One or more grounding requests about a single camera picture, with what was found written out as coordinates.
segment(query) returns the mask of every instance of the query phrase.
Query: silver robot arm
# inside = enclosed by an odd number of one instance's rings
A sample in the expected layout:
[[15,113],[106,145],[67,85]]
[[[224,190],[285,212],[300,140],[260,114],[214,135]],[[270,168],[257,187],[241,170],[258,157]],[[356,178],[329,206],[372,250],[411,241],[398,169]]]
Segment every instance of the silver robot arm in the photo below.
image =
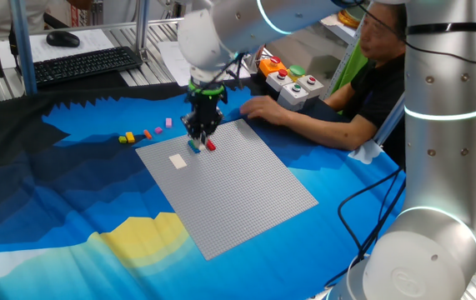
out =
[[[476,0],[377,2],[407,3],[412,46],[472,62],[408,47],[403,212],[328,300],[457,300],[476,272]],[[216,76],[234,53],[252,52],[342,6],[222,0],[186,15],[178,41],[193,65],[193,88],[220,82]]]

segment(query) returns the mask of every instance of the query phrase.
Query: man's arm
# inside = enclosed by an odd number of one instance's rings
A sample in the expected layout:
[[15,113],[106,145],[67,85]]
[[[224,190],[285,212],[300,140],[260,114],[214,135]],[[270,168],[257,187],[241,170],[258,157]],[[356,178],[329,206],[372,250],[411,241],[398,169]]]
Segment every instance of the man's arm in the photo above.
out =
[[366,118],[357,115],[353,121],[325,122],[289,112],[283,125],[312,141],[329,148],[353,151],[374,137],[378,129]]
[[324,100],[334,111],[339,112],[345,105],[347,105],[348,100],[350,100],[356,92],[353,89],[352,84],[349,82],[342,86],[338,91],[330,95],[327,99]]
[[325,122],[298,112],[291,112],[270,97],[256,97],[241,107],[241,113],[249,118],[286,126],[296,133],[329,148],[353,151],[373,138],[377,127],[366,118],[357,115],[350,123]]
[[68,0],[68,2],[78,9],[90,10],[93,0]]

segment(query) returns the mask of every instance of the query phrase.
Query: yellow lego brick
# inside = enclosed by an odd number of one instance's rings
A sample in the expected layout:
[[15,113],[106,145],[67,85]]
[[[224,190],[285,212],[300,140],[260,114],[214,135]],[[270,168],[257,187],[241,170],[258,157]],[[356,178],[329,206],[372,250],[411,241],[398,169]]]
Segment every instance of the yellow lego brick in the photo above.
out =
[[130,132],[127,132],[127,140],[129,143],[135,143],[136,139],[134,138],[134,135]]

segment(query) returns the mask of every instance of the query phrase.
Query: person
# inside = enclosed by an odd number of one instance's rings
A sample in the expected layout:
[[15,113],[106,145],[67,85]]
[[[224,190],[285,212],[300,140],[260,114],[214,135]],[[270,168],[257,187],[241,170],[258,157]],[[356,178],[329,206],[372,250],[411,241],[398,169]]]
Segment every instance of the person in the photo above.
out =
[[[43,14],[48,5],[53,0],[25,0],[27,5],[28,32],[36,33],[45,28]],[[67,0],[74,7],[82,10],[89,10],[92,0]],[[12,13],[10,10],[10,0],[0,0],[0,36],[7,36],[12,26]]]
[[[404,54],[401,37],[407,27],[404,4],[374,3],[369,9],[388,30],[369,15],[363,20],[362,54],[369,59],[351,83],[324,101],[350,122],[325,122],[291,112],[269,96],[256,97],[241,107],[249,118],[263,118],[329,148],[353,151],[374,137],[404,92]],[[404,162],[404,120],[393,130],[383,150],[399,165]]]

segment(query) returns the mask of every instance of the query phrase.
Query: lego baseplate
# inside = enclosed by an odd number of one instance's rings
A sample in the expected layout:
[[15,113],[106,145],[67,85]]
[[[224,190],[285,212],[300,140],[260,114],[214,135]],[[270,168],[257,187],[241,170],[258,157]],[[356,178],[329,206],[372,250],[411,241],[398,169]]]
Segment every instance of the lego baseplate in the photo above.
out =
[[207,260],[318,204],[244,120],[210,138],[213,152],[188,136],[137,149]]

